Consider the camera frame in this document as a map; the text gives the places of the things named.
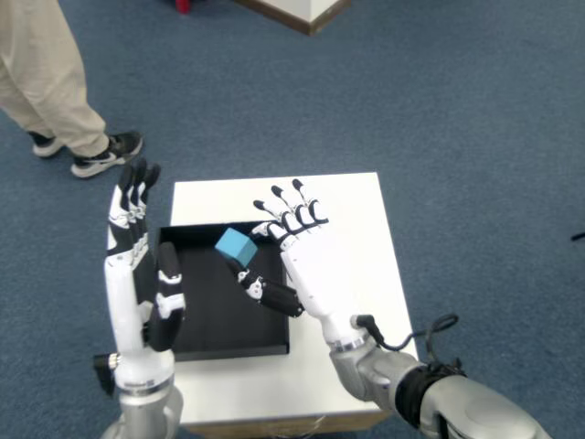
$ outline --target sneaker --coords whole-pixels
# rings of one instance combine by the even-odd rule
[[[108,149],[94,157],[75,155],[71,172],[75,177],[93,177],[114,165],[123,165],[137,155],[143,147],[143,138],[132,131],[110,136]]]
[[[48,158],[65,146],[57,137],[45,137],[39,133],[29,133],[35,142],[33,144],[33,154],[37,157]]]

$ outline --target white robotic hand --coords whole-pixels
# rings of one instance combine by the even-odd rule
[[[128,165],[112,195],[104,274],[117,352],[94,357],[94,368],[110,395],[115,382],[122,417],[104,439],[173,437],[182,410],[170,349],[186,306],[180,266],[168,242],[159,247],[155,265],[144,217],[147,191],[159,172],[144,160],[136,168]]]
[[[346,255],[331,230],[319,200],[298,179],[285,190],[273,186],[275,198],[254,201],[275,221],[264,222],[250,234],[268,236],[281,250],[282,261],[306,312],[319,319],[325,341],[333,348],[363,343],[366,330],[354,328],[351,286],[343,276]]]

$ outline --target person's leg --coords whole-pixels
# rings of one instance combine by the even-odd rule
[[[1,59],[0,108],[23,130],[31,134],[34,139],[33,152],[39,157],[50,157],[63,146],[16,87]]]
[[[57,0],[0,0],[0,59],[74,155],[105,151],[105,122],[87,103],[80,53]]]

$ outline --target cable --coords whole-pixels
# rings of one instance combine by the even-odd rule
[[[585,238],[585,232],[579,233],[579,234],[577,234],[575,236],[571,236],[570,237],[570,240],[571,241],[578,241],[578,240],[583,239],[583,238]]]
[[[357,326],[364,327],[365,329],[367,329],[369,335],[376,340],[379,346],[383,347],[384,349],[392,350],[395,352],[404,349],[413,338],[425,336],[425,348],[427,349],[427,353],[429,354],[429,358],[431,359],[432,362],[439,362],[437,360],[437,356],[432,346],[433,334],[436,334],[437,332],[442,332],[445,329],[449,329],[458,321],[459,317],[456,314],[447,314],[445,316],[441,316],[437,320],[435,320],[432,323],[431,327],[429,327],[428,329],[424,331],[412,332],[411,334],[409,334],[408,337],[405,338],[405,340],[402,343],[400,343],[397,346],[391,346],[387,345],[384,342],[384,336],[382,336],[382,333],[380,332],[378,326],[376,325],[376,320],[372,315],[357,316],[355,320]],[[455,361],[456,364],[461,363],[459,359],[456,359]]]

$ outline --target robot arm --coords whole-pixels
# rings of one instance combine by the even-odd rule
[[[170,349],[186,307],[180,266],[169,242],[154,264],[144,220],[159,171],[143,160],[126,166],[112,195],[104,274],[117,352],[94,357],[94,368],[109,395],[114,384],[120,391],[122,416],[102,439],[170,439],[183,407]],[[151,289],[153,303],[139,299],[153,296]]]
[[[271,237],[280,246],[298,299],[321,322],[330,358],[349,393],[399,413],[431,439],[550,439],[528,413],[467,379],[461,364],[445,365],[434,358],[432,333],[451,326],[456,317],[446,316],[429,331],[414,333],[399,347],[389,347],[372,316],[355,316],[351,292],[340,275],[347,255],[337,246],[319,201],[299,180],[292,186],[294,190],[272,187],[276,198],[254,201],[275,218],[255,233]],[[422,334],[427,336],[433,359],[428,365],[399,352],[411,337]]]

